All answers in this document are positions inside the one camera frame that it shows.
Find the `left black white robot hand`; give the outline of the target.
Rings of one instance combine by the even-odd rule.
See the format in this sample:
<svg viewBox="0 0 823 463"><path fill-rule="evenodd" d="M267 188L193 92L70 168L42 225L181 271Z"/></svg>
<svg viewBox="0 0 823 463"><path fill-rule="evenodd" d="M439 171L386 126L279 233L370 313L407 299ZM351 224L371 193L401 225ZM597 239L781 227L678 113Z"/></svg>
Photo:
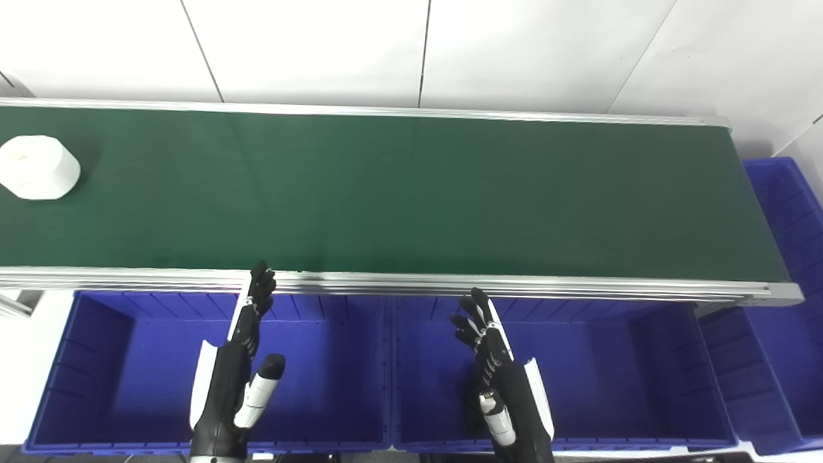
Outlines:
<svg viewBox="0 0 823 463"><path fill-rule="evenodd" d="M193 383L189 425L191 462L244 462L251 428L285 372L285 357L268 354L253 370L260 325L273 305L275 272L261 260L239 294L226 341L203 341Z"/></svg>

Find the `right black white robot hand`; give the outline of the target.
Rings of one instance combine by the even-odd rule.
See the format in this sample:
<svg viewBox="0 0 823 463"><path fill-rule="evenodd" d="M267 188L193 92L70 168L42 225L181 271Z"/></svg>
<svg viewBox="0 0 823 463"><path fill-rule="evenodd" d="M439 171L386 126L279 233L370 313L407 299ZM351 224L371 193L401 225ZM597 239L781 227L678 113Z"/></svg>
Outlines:
<svg viewBox="0 0 823 463"><path fill-rule="evenodd" d="M554 423L538 361L520 363L494 302L481 288L460 301L449 320L455 338L473 352L466 420L471 431L488 432L500 462L553 462Z"/></svg>

